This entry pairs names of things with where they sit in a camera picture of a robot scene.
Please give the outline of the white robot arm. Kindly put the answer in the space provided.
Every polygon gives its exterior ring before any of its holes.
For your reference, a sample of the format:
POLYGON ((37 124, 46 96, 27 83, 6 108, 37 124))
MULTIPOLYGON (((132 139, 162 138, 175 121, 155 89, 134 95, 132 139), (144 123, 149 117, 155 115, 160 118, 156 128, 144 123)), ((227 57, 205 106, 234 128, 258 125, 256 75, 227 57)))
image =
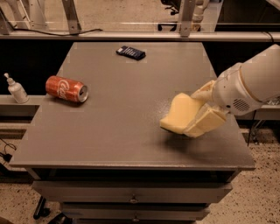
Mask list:
POLYGON ((243 63, 236 63, 191 94, 205 105, 184 134, 199 137, 220 127, 228 114, 244 116, 280 95, 280 45, 274 44, 243 63))

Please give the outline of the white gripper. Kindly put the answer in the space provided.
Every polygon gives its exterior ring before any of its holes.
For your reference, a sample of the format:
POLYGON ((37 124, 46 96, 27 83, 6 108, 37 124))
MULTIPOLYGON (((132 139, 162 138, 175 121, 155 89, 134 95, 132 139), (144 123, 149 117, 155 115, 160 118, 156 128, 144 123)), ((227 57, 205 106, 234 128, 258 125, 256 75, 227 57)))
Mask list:
POLYGON ((187 124, 183 133, 192 138, 219 128, 226 122, 228 111, 235 116, 244 116, 263 105, 246 85, 242 63, 236 63, 221 73, 216 81, 210 80, 192 93, 191 97, 219 105, 210 106, 206 103, 187 124))

